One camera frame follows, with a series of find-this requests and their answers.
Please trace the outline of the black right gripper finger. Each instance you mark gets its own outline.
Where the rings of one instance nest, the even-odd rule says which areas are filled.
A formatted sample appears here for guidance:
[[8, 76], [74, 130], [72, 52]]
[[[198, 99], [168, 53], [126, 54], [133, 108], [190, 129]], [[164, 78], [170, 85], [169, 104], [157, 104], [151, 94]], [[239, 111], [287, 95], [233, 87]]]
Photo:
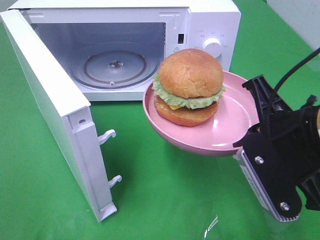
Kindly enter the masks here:
[[298, 187], [306, 197], [305, 207], [308, 210], [319, 210], [320, 209], [320, 170], [317, 169], [315, 172], [302, 178], [298, 183]]
[[[271, 126], [270, 123], [267, 123], [267, 117], [269, 116], [267, 114], [267, 108], [274, 89], [267, 82], [263, 74], [246, 81], [242, 84], [242, 87], [248, 90], [254, 99], [260, 130], [266, 130], [267, 127]], [[270, 114], [274, 115], [279, 111], [292, 112], [293, 110], [276, 94], [271, 104]]]

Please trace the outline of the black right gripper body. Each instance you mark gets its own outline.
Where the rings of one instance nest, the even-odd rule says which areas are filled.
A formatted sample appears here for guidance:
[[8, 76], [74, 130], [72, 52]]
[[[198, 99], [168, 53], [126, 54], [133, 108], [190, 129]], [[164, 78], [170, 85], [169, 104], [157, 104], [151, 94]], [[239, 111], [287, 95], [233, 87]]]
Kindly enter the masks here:
[[288, 169], [294, 185], [320, 170], [320, 135], [318, 132], [319, 106], [299, 110], [278, 111], [267, 117], [270, 126], [259, 132], [272, 141], [281, 158], [281, 165]]

